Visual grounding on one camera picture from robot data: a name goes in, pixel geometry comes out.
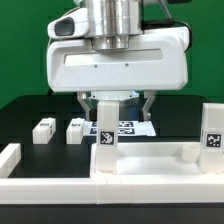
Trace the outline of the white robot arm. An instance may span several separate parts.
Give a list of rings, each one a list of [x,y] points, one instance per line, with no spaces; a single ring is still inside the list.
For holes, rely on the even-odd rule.
[[[76,7],[47,28],[47,80],[54,92],[75,92],[86,115],[94,100],[126,101],[142,91],[140,118],[149,119],[155,92],[179,90],[188,81],[185,52],[192,30],[165,11],[145,21],[149,4],[190,0],[73,0]]]

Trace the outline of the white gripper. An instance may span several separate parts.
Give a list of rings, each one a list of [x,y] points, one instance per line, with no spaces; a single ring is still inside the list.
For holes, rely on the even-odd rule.
[[[147,30],[129,39],[123,50],[95,51],[88,39],[58,41],[47,51],[47,80],[55,92],[78,92],[90,120],[86,92],[178,90],[188,82],[185,27]],[[141,119],[149,121],[154,91],[144,92]]]

